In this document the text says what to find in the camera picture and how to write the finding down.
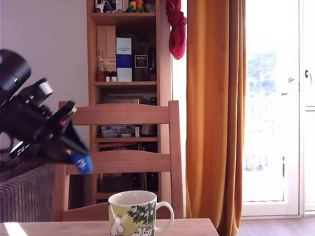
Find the door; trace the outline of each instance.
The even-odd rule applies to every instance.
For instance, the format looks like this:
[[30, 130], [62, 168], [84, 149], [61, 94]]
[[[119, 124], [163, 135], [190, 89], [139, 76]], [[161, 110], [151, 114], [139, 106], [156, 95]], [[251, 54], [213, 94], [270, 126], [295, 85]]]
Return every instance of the door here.
[[305, 211], [315, 210], [315, 27], [314, 0], [303, 1], [304, 43], [304, 198]]
[[314, 0], [303, 1], [303, 47], [304, 47], [304, 105], [307, 107], [315, 106], [315, 27], [314, 27]]
[[315, 107], [304, 115], [305, 210], [315, 210]]
[[298, 214], [299, 1], [247, 0], [243, 216]]

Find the sofa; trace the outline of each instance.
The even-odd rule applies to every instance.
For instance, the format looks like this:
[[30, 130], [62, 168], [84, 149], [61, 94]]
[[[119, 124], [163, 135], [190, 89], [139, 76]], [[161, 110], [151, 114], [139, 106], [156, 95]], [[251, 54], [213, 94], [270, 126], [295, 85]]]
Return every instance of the sofa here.
[[55, 166], [46, 164], [18, 175], [25, 169], [0, 176], [0, 222], [52, 220]]

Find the orange curtain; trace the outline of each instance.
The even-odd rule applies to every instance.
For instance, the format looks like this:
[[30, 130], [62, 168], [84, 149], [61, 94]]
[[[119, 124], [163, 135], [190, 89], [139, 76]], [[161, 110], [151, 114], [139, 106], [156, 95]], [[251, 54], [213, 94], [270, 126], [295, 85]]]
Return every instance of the orange curtain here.
[[187, 216], [234, 236], [242, 211], [245, 0], [188, 0]]

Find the door handle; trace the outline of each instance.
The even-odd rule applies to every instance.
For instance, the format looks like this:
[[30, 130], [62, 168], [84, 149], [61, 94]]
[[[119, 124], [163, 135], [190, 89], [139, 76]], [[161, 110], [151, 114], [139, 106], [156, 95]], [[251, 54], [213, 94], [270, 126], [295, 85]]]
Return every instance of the door handle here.
[[[295, 79], [294, 79], [293, 77], [290, 77], [290, 78], [288, 79], [288, 82], [289, 82], [290, 84], [292, 84], [294, 80], [295, 80]], [[281, 96], [288, 95], [288, 94], [289, 94], [288, 92], [283, 92], [283, 93], [281, 93]]]
[[308, 77], [310, 77], [310, 79], [311, 79], [311, 86], [312, 86], [312, 76], [311, 76], [310, 72], [308, 70], [306, 70], [305, 71], [305, 78], [308, 78]]

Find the tree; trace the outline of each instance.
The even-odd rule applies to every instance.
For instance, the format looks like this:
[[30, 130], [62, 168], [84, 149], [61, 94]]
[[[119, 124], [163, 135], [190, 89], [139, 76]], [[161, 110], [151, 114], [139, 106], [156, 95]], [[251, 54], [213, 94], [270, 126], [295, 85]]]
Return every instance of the tree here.
[[[276, 65], [276, 52], [257, 53], [253, 59], [248, 61], [247, 76], [254, 78], [253, 90], [255, 93], [260, 93], [261, 89], [265, 96], [276, 93]], [[263, 81], [260, 81], [260, 75], [264, 75]]]
[[139, 206], [132, 206], [127, 212], [133, 218], [134, 223], [143, 222], [148, 227], [154, 227], [154, 219], [156, 218], [156, 203], [146, 203]]

